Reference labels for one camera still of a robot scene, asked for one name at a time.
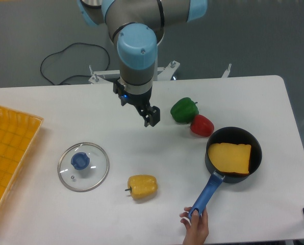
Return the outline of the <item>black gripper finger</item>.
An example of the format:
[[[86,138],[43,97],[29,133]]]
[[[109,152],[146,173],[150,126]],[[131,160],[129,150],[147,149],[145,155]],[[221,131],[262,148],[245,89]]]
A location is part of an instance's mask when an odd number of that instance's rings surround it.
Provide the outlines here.
[[[157,106],[149,108],[149,125],[154,127],[160,122],[160,109]]]
[[[144,107],[139,106],[138,113],[144,119],[144,126],[145,127],[149,126],[150,119],[149,119],[149,114],[147,113],[146,109]]]

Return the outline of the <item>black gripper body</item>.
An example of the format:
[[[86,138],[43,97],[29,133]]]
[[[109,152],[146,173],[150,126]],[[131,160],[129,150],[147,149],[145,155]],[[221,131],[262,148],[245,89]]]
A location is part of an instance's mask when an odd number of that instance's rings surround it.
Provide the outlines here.
[[[138,112],[152,112],[150,97],[152,91],[152,80],[145,84],[132,85],[119,79],[113,84],[113,92],[118,95],[121,105],[133,105]]]

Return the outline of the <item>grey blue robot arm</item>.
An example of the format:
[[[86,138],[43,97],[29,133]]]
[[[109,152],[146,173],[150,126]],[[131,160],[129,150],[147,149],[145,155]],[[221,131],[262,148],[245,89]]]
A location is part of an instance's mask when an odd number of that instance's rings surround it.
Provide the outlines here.
[[[130,104],[144,125],[160,121],[160,109],[150,105],[157,79],[158,44],[164,29],[205,15],[207,1],[78,1],[90,26],[105,24],[119,58],[120,78],[113,91],[121,104]]]

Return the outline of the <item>person's hand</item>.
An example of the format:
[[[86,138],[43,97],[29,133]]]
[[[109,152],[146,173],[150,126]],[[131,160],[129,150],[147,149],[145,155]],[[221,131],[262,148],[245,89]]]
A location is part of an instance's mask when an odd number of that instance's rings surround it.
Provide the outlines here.
[[[181,223],[186,228],[186,235],[183,244],[204,244],[209,235],[208,213],[204,209],[199,215],[195,210],[188,221],[188,213],[192,207],[185,207],[184,212],[180,214]]]

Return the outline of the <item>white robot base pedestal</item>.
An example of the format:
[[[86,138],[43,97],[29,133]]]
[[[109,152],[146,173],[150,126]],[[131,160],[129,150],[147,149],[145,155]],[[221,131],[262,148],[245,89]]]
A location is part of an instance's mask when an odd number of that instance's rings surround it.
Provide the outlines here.
[[[158,67],[155,81],[170,81],[180,67],[180,62],[171,61],[166,67]],[[120,78],[119,70],[94,71],[88,79],[89,84],[106,84]]]

